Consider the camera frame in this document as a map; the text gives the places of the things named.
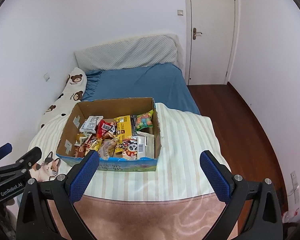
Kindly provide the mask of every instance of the striped sheet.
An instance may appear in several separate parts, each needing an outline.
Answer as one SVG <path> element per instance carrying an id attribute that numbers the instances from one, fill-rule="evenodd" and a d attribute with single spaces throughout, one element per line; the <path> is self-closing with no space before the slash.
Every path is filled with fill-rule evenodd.
<path id="1" fill-rule="evenodd" d="M 220 153 L 210 118 L 169 109 L 162 103 L 156 103 L 156 109 L 162 144 L 156 171 L 97 171 L 85 195 L 124 201 L 165 201 L 214 192 L 200 168 L 201 152 L 210 150 L 221 164 L 228 168 L 229 165 Z M 55 154 L 67 117 L 54 118 L 32 140 L 29 149 L 42 149 L 41 162 L 50 151 Z M 70 169 L 62 162 L 58 173 Z"/>

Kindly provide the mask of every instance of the door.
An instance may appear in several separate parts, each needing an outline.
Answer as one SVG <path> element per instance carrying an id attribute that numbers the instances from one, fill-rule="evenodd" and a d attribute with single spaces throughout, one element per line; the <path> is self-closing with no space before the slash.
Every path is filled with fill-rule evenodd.
<path id="1" fill-rule="evenodd" d="M 234 33 L 234 0 L 191 0 L 189 85 L 224 84 Z"/>

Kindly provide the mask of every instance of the wall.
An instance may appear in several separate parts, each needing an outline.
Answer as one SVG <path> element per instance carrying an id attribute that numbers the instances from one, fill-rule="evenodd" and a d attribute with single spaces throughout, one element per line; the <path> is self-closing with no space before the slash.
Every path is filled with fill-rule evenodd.
<path id="1" fill-rule="evenodd" d="M 230 82 L 265 130 L 290 193 L 292 171 L 300 185 L 300 10 L 293 0 L 241 0 L 240 4 Z M 288 202 L 290 210 L 300 207 L 293 195 Z"/>
<path id="2" fill-rule="evenodd" d="M 13 147 L 0 166 L 26 153 L 41 115 L 76 66 L 65 5 L 64 0 L 6 0 L 0 7 L 0 146 Z"/>
<path id="3" fill-rule="evenodd" d="M 186 0 L 72 0 L 73 49 L 138 35 L 172 32 L 186 57 Z M 184 10 L 178 16 L 177 10 Z"/>

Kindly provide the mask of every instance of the metal screw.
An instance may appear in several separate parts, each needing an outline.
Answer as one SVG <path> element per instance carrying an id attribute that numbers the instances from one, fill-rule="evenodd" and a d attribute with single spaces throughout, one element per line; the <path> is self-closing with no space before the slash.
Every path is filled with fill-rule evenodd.
<path id="1" fill-rule="evenodd" d="M 34 184 L 34 182 L 35 182 L 34 178 L 31 178 L 31 179 L 28 180 L 28 184 L 30 184 L 30 185 Z"/>
<path id="2" fill-rule="evenodd" d="M 234 179 L 237 180 L 237 181 L 241 181 L 241 180 L 242 180 L 242 176 L 239 175 L 239 174 L 236 174 L 236 175 L 234 176 Z"/>
<path id="3" fill-rule="evenodd" d="M 268 184 L 268 185 L 270 185 L 272 183 L 272 181 L 271 181 L 271 179 L 266 178 L 265 179 L 265 183 Z"/>
<path id="4" fill-rule="evenodd" d="M 60 174 L 60 175 L 58 175 L 57 180 L 63 181 L 65 179 L 65 177 L 66 176 L 64 174 Z"/>

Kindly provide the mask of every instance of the bear print pillow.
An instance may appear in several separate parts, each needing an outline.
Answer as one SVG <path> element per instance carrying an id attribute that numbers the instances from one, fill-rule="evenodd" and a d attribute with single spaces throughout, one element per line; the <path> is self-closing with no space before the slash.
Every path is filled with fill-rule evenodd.
<path id="1" fill-rule="evenodd" d="M 74 105 L 82 99 L 86 85 L 87 77 L 84 71 L 77 67 L 74 68 L 67 77 L 65 89 L 57 100 L 45 111 L 38 128 L 43 128 L 47 122 L 56 116 L 69 114 Z"/>

